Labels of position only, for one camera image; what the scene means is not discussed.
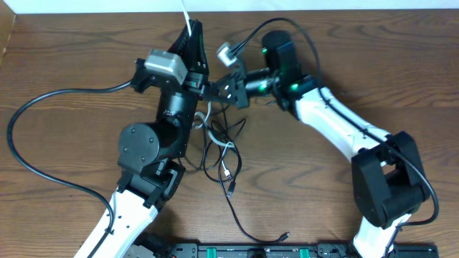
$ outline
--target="black cable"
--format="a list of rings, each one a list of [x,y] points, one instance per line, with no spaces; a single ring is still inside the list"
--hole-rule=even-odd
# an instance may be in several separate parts
[[[263,241],[263,240],[259,240],[259,239],[255,238],[255,237],[253,237],[252,235],[247,233],[244,230],[244,228],[242,227],[239,219],[237,218],[236,211],[235,211],[234,207],[231,204],[230,198],[228,197],[228,193],[227,193],[227,191],[226,191],[226,189],[224,187],[224,183],[230,182],[230,188],[231,188],[232,184],[234,184],[233,185],[233,188],[234,188],[236,177],[237,177],[237,175],[239,175],[239,173],[241,171],[242,158],[241,158],[239,150],[237,149],[235,141],[237,140],[237,138],[238,138],[239,134],[241,133],[242,129],[244,128],[245,123],[247,122],[247,119],[243,118],[243,119],[239,120],[237,123],[235,123],[234,125],[228,126],[227,116],[226,116],[225,110],[226,110],[226,108],[222,108],[222,113],[223,113],[223,119],[224,119],[225,126],[223,126],[220,122],[218,122],[216,120],[213,120],[213,121],[211,121],[210,126],[206,126],[204,124],[203,125],[204,126],[203,130],[209,130],[214,135],[215,138],[219,139],[223,143],[225,143],[225,142],[226,143],[228,143],[228,142],[234,143],[235,147],[234,148],[227,148],[227,150],[225,152],[223,152],[222,149],[224,149],[224,148],[222,146],[220,146],[220,145],[217,146],[218,149],[219,149],[219,152],[220,152],[219,158],[217,159],[217,162],[219,164],[218,171],[217,171],[218,172],[218,180],[217,180],[215,178],[212,178],[207,173],[206,166],[205,166],[208,150],[209,150],[210,146],[213,143],[212,141],[210,141],[210,143],[207,145],[207,147],[204,149],[204,152],[203,152],[202,164],[203,164],[204,173],[206,174],[207,178],[209,178],[213,182],[219,183],[220,186],[222,187],[223,194],[224,194],[224,196],[225,196],[225,198],[227,200],[229,208],[231,209],[231,213],[232,213],[232,215],[233,215],[233,217],[235,219],[236,225],[239,228],[239,230],[242,232],[242,234],[244,234],[248,239],[250,239],[250,240],[252,240],[252,241],[254,241],[254,242],[258,243],[258,244],[277,244],[277,243],[280,243],[280,242],[286,240],[290,236],[290,232],[286,232],[286,233],[282,234],[278,239],[276,239],[274,241]],[[231,138],[229,136],[229,132],[231,130],[234,130],[237,126],[239,126],[239,129],[235,133],[235,136],[233,138]],[[228,178],[227,180],[222,180],[222,161],[224,160],[224,158],[228,154],[228,151],[232,151],[237,156],[237,168],[236,168],[235,174],[231,178]]]
[[[97,199],[102,201],[102,203],[105,205],[105,207],[107,207],[108,213],[110,215],[110,222],[108,223],[108,227],[105,230],[104,235],[102,235],[102,237],[100,238],[99,242],[95,245],[94,249],[91,251],[90,255],[88,256],[89,258],[91,258],[94,255],[94,253],[96,253],[96,251],[98,250],[100,245],[103,243],[105,238],[108,236],[108,234],[112,232],[113,223],[115,221],[115,214],[113,212],[112,207],[108,203],[107,199],[105,199],[105,197],[103,197],[100,193],[98,193],[98,192],[96,192],[96,191],[94,191],[92,189],[86,188],[84,186],[77,185],[76,183],[71,183],[69,181],[65,181],[65,180],[62,180],[60,178],[56,178],[54,176],[48,175],[45,172],[39,170],[38,168],[35,168],[30,163],[28,163],[24,158],[22,158],[21,154],[19,154],[19,152],[16,149],[16,146],[14,145],[13,128],[14,128],[14,124],[16,123],[16,121],[19,118],[19,116],[27,108],[30,108],[33,104],[35,104],[35,103],[37,103],[37,102],[39,102],[41,100],[44,100],[44,99],[46,99],[48,97],[52,97],[52,96],[60,95],[60,94],[64,94],[64,93],[110,93],[110,92],[115,92],[115,91],[122,90],[122,89],[128,87],[129,83],[130,82],[125,82],[122,85],[115,86],[115,87],[109,87],[109,88],[105,88],[105,89],[62,89],[62,90],[55,90],[55,91],[48,92],[46,94],[40,95],[39,97],[36,97],[36,98],[30,100],[29,102],[27,102],[26,104],[24,104],[22,107],[20,107],[14,113],[13,117],[9,121],[8,128],[6,130],[6,141],[8,142],[9,150],[13,154],[13,157],[15,157],[21,165],[23,165],[24,167],[28,168],[30,171],[36,173],[38,176],[41,176],[41,177],[43,177],[45,179],[48,179],[48,180],[53,181],[55,183],[60,183],[63,186],[68,186],[70,188],[74,188],[74,189],[83,191],[85,193],[88,193],[90,195],[93,195],[94,197],[96,197]]]
[[[223,180],[222,180],[222,172],[221,172],[221,169],[219,167],[219,171],[218,171],[218,179],[219,179],[219,182],[220,182],[220,186],[222,187],[222,190],[223,190],[223,194],[224,194],[224,197],[226,198],[227,200],[227,203],[228,203],[228,206],[229,208],[231,209],[231,213],[232,213],[232,216],[235,218],[235,222],[236,222],[236,225],[237,227],[239,228],[239,230],[250,240],[258,243],[258,244],[278,244],[278,243],[281,243],[283,242],[284,240],[286,240],[289,236],[290,236],[290,232],[286,232],[284,234],[282,234],[281,236],[279,236],[278,239],[276,240],[273,240],[273,241],[265,241],[265,240],[259,240],[255,237],[253,237],[251,234],[247,233],[244,228],[242,227],[241,223],[239,222],[239,219],[237,218],[237,215],[236,215],[236,211],[235,211],[235,208],[233,208],[232,204],[231,204],[231,201],[230,201],[230,198],[228,198],[228,195],[227,195],[227,191],[226,189],[224,188],[224,185],[223,185]]]
[[[213,113],[210,113],[210,116],[215,116],[215,115],[221,114],[221,113],[225,112],[229,107],[230,107],[230,104],[228,104],[226,107],[223,107],[223,104],[222,104],[222,109],[220,109],[220,110],[218,110],[218,111],[215,111],[215,112],[213,112]],[[203,151],[202,151],[201,163],[199,164],[199,166],[194,165],[186,156],[184,156],[185,161],[186,161],[190,166],[192,166],[192,167],[194,168],[194,170],[191,171],[191,173],[197,172],[197,171],[201,171],[201,170],[204,170],[204,168],[203,168],[203,166],[205,166],[204,163],[203,163],[203,162],[205,162],[204,155],[205,155],[205,154],[207,153],[207,151],[209,150],[210,145],[207,145],[206,130],[203,130],[202,133],[203,133],[203,136],[202,136],[202,137],[203,137],[203,139],[204,139],[204,144],[203,144],[203,147],[202,147]],[[217,161],[215,161],[215,163],[214,163],[212,166],[209,167],[209,169],[213,169],[213,168],[215,168],[215,167],[218,165],[218,163],[219,163],[219,161],[220,161],[220,158],[222,157],[222,149],[221,149],[221,148],[219,148],[219,152],[220,152],[219,158],[217,159]],[[179,161],[179,164],[180,164],[181,166],[184,167],[183,163],[181,162],[181,159],[180,159],[180,158],[177,158],[177,160]]]
[[[435,190],[434,188],[432,187],[432,185],[430,184],[430,182],[425,178],[425,176],[421,173],[420,169],[418,167],[416,167],[416,165],[409,159],[407,158],[405,155],[403,155],[403,153],[400,153],[398,150],[396,150],[395,148],[393,148],[391,145],[389,145],[388,143],[386,143],[385,141],[379,139],[377,136],[375,136],[374,134],[370,133],[367,129],[361,127],[360,125],[358,125],[357,123],[355,123],[352,119],[348,118],[345,114],[343,114],[340,110],[338,110],[336,107],[334,107],[330,102],[331,102],[331,99],[327,99],[324,95],[323,95],[323,92],[322,92],[322,89],[323,89],[323,84],[322,84],[322,71],[321,71],[321,63],[320,63],[320,59],[318,57],[318,52],[317,52],[317,49],[316,49],[316,46],[314,45],[314,42],[313,40],[311,39],[311,37],[309,36],[308,32],[306,32],[305,29],[303,29],[296,21],[293,21],[292,19],[288,19],[288,18],[274,18],[274,19],[269,19],[265,22],[263,22],[257,29],[255,29],[252,34],[250,34],[241,44],[237,45],[233,50],[232,50],[232,53],[235,54],[235,55],[238,55],[239,54],[239,51],[250,41],[250,39],[253,38],[253,36],[263,27],[265,26],[266,24],[269,24],[270,22],[275,22],[275,21],[285,21],[285,22],[288,22],[290,24],[292,24],[296,29],[298,29],[301,34],[306,38],[306,41],[308,42],[309,44],[309,47],[311,48],[311,51],[314,55],[314,59],[316,60],[316,69],[317,69],[317,75],[316,75],[316,84],[317,84],[317,87],[318,87],[318,92],[319,92],[319,95],[321,96],[322,100],[325,102],[325,104],[330,107],[336,114],[338,114],[340,117],[342,117],[344,120],[346,120],[348,123],[350,123],[351,125],[353,125],[357,130],[361,131],[363,134],[367,135],[368,137],[370,137],[371,139],[375,140],[376,142],[378,142],[379,144],[381,144],[382,146],[384,146],[387,150],[389,150],[390,152],[392,152],[393,154],[395,154],[398,158],[400,158],[403,162],[405,162],[408,166],[410,166],[415,172],[416,174],[420,177],[421,181],[425,184],[425,186],[427,187],[427,189],[429,190],[430,194],[432,195],[432,201],[433,201],[433,205],[434,205],[434,210],[433,210],[433,213],[432,213],[432,216],[429,218],[429,219],[426,219],[426,220],[422,220],[422,221],[414,221],[414,222],[403,222],[403,223],[400,223],[399,225],[397,225],[397,233],[399,230],[402,229],[403,226],[419,226],[419,225],[426,225],[426,224],[429,224],[429,223],[432,223],[434,222],[434,220],[436,220],[436,218],[438,217],[438,214],[440,213],[440,206],[438,204],[438,197],[437,197],[437,194],[435,193]]]

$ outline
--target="cable connector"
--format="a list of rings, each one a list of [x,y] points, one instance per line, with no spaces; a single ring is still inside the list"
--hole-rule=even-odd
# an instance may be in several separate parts
[[[231,53],[230,43],[225,42],[218,50],[217,56],[226,67],[231,67],[237,58]]]
[[[227,192],[228,198],[231,198],[232,193],[235,192],[235,188],[236,188],[236,181],[231,181],[231,183],[229,183],[228,192]]]
[[[279,238],[279,242],[283,242],[283,241],[286,240],[289,236],[290,236],[290,232],[284,233],[284,234]]]

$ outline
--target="green led light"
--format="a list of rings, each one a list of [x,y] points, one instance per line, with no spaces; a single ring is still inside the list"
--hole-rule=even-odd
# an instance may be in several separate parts
[[[259,90],[259,91],[264,91],[267,87],[268,87],[268,86],[266,85],[266,83],[263,83],[262,85],[260,85],[260,86],[258,87],[258,90]]]

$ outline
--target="black bracket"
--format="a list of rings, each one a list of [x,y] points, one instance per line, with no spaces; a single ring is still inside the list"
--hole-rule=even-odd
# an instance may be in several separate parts
[[[406,132],[400,132],[386,141],[409,158],[421,173],[422,163],[415,140]],[[395,165],[384,175],[381,163]],[[416,172],[384,146],[363,150],[351,159],[354,199],[360,212],[374,226],[383,229],[406,213],[415,213],[430,192]]]

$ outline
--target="green terminal block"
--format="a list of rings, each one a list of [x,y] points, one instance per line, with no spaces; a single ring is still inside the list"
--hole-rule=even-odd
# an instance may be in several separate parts
[[[217,258],[217,248],[207,248],[207,258]]]
[[[309,249],[300,249],[300,258],[309,258]]]

